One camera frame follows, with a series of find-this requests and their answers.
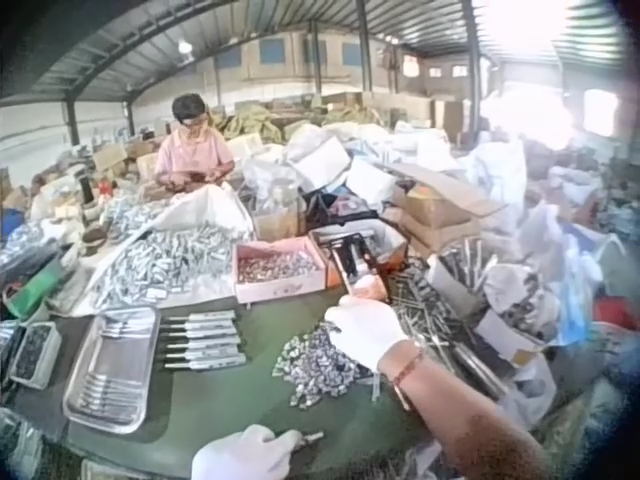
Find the workbench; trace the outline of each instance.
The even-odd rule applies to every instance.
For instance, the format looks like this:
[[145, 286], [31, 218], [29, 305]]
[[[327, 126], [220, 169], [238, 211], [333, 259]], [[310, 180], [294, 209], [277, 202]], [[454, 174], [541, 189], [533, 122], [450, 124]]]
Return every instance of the workbench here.
[[342, 289], [237, 307], [235, 300], [174, 308], [163, 313], [237, 307], [238, 327], [248, 363], [210, 372], [154, 370], [147, 419], [132, 435], [112, 435], [73, 422], [61, 443], [92, 460], [126, 469], [189, 478], [191, 460], [206, 443], [252, 423], [276, 433], [324, 431], [325, 438], [293, 455], [292, 476], [336, 478], [372, 462], [403, 453], [428, 434], [415, 414], [402, 409], [383, 388], [371, 402], [371, 387], [354, 385], [338, 398], [325, 398], [309, 410], [289, 406], [294, 386], [271, 376], [283, 345], [310, 331]]

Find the bracelet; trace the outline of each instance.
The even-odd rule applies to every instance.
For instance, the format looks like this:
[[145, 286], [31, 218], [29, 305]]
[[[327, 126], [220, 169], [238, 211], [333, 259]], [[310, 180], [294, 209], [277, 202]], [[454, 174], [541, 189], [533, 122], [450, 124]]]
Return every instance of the bracelet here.
[[424, 359], [425, 355], [426, 352], [423, 349], [420, 349], [420, 351], [418, 351], [418, 353], [411, 360], [409, 360], [409, 362], [402, 368], [402, 370], [400, 370], [400, 373], [398, 373], [398, 375], [396, 375], [395, 378], [391, 380], [393, 386], [400, 387], [402, 381], [416, 369], [418, 364], [422, 361], [422, 359]]

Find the warehouse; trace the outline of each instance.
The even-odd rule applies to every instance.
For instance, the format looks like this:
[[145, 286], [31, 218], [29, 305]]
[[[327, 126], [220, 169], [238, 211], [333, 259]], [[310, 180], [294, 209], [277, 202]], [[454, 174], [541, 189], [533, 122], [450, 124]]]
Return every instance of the warehouse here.
[[640, 325], [624, 9], [36, 4], [1, 41], [0, 466], [563, 477], [615, 424]]

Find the short black hair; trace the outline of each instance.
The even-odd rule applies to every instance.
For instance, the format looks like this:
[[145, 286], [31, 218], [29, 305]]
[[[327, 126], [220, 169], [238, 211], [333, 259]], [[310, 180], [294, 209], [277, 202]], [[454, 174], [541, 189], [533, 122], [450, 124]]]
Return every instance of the short black hair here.
[[207, 110], [202, 97], [197, 93], [187, 93], [174, 98], [171, 111], [176, 120], [182, 123], [185, 120], [198, 118]]

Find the hand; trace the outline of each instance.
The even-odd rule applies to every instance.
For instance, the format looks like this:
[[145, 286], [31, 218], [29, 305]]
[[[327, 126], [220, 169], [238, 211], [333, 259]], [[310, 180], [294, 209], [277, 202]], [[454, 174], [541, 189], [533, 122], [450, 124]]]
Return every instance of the hand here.
[[172, 172], [169, 174], [169, 182], [176, 187], [183, 187], [189, 183], [189, 175], [182, 172]]
[[331, 343], [345, 355], [377, 372], [382, 356], [408, 337], [398, 316], [382, 302], [346, 295], [339, 306], [331, 307], [324, 319], [341, 331], [330, 331]]
[[193, 458], [191, 480], [282, 480], [301, 440], [295, 430], [276, 438], [268, 428], [251, 425], [202, 447]]

